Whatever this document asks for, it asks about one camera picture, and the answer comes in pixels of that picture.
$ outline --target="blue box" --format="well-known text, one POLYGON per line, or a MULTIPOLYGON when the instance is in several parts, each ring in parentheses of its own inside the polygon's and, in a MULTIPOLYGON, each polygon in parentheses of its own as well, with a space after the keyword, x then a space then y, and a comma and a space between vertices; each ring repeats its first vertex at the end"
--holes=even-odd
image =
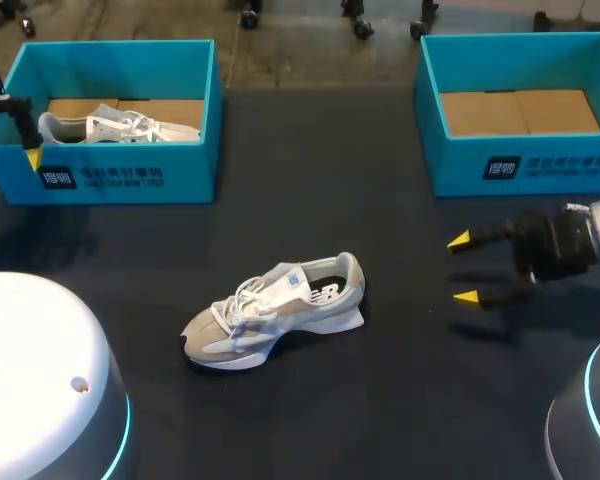
POLYGON ((13 120, 0 115, 0 188, 9 203, 213 200, 222 115, 222 85, 213 41, 28 43, 16 58, 5 91, 30 97, 36 121, 53 98, 205 102, 198 142, 45 145, 38 171, 19 145, 13 120), (130 175, 120 175, 123 169, 130 175), (60 175, 57 178, 63 180, 62 185, 43 182, 45 174, 60 175))
POLYGON ((414 105, 435 195, 600 193, 600 133, 449 132, 441 93, 542 89, 582 89, 600 126, 600 33, 424 37, 414 105))

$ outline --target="blue led light ring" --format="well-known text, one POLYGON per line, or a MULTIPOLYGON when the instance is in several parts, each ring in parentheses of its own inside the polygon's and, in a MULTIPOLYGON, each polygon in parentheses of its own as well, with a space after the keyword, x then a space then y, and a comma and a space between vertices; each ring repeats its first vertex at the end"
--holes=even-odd
POLYGON ((116 458, 113 459, 109 469, 102 477, 102 480, 107 480, 113 474, 120 458, 122 457, 122 452, 124 451, 124 447, 127 444, 127 440, 129 438, 129 428, 131 427, 131 403, 129 402, 129 395, 127 395, 127 425, 124 427, 124 436, 122 437, 122 443, 120 443, 120 448, 118 449, 118 453, 116 454, 116 458))
POLYGON ((600 345, 598 345, 598 347, 591 354, 589 362, 587 363, 587 368, 584 371, 584 398, 587 403, 587 410, 589 410, 589 417, 591 418, 593 427, 596 429, 596 432, 600 437, 600 422, 598 421, 598 417, 596 417, 596 413, 593 410, 593 403, 591 402, 590 392, 591 365, 593 365, 593 360, 596 357, 596 353, 598 353, 598 350, 600 350, 600 345))

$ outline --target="white sneaker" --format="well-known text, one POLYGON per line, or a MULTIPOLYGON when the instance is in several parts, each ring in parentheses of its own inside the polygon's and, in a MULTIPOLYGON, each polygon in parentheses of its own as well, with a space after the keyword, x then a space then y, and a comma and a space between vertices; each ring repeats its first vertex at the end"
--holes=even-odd
POLYGON ((350 253, 308 263, 280 263, 214 302, 181 334, 185 354, 199 365, 243 370, 261 365, 292 330, 328 334, 361 326, 365 280, 350 253))
POLYGON ((59 118, 45 112, 38 131, 47 143, 195 142, 200 131, 186 125, 157 122, 133 111, 120 111, 105 104, 82 118, 59 118))

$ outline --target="cardboard box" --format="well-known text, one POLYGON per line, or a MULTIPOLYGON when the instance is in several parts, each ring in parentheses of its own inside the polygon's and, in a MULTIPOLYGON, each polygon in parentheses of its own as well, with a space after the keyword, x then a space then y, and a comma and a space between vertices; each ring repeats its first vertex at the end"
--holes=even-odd
POLYGON ((600 133, 582 90, 524 90, 516 98, 532 135, 600 133))
POLYGON ((514 92, 443 93, 441 97, 454 137, 528 133, 514 92))
POLYGON ((457 92, 440 96, 454 137, 600 133, 582 90, 457 92))
POLYGON ((47 110, 64 117, 85 116, 101 99, 151 99, 123 107, 133 105, 156 120, 192 124, 201 131, 197 142, 45 145, 42 163, 34 171, 14 122, 0 115, 0 189, 9 203, 213 200, 222 118, 213 41, 27 43, 5 90, 31 98, 34 118, 47 110))
POLYGON ((600 33, 435 35, 420 49, 436 196, 600 193, 600 33))
POLYGON ((101 103, 118 108, 117 98, 53 98, 47 111, 60 118, 83 118, 91 115, 101 103))

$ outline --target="shoelace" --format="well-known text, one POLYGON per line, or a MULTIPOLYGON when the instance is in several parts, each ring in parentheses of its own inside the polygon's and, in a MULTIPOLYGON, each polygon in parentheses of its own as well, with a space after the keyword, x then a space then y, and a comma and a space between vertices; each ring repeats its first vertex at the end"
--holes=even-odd
POLYGON ((140 112, 134 112, 133 110, 127 110, 124 113, 132 115, 135 118, 133 120, 130 118, 123 118, 121 123, 127 125, 131 132, 138 133, 123 133, 123 138, 133 139, 146 136, 150 142, 153 142, 153 137, 155 136, 162 141, 168 140, 160 131, 161 125, 159 121, 149 118, 140 112))
POLYGON ((229 334, 229 338, 240 335, 244 331, 247 323, 261 323, 266 320, 272 320, 278 316, 277 313, 260 315, 266 311, 267 298, 261 292, 264 283, 261 277, 253 277, 240 284, 235 295, 228 297, 221 310, 218 310, 217 303, 211 305, 211 313, 218 322, 218 325, 229 334), (256 316, 246 316, 244 308, 251 302, 259 302, 256 305, 256 316))

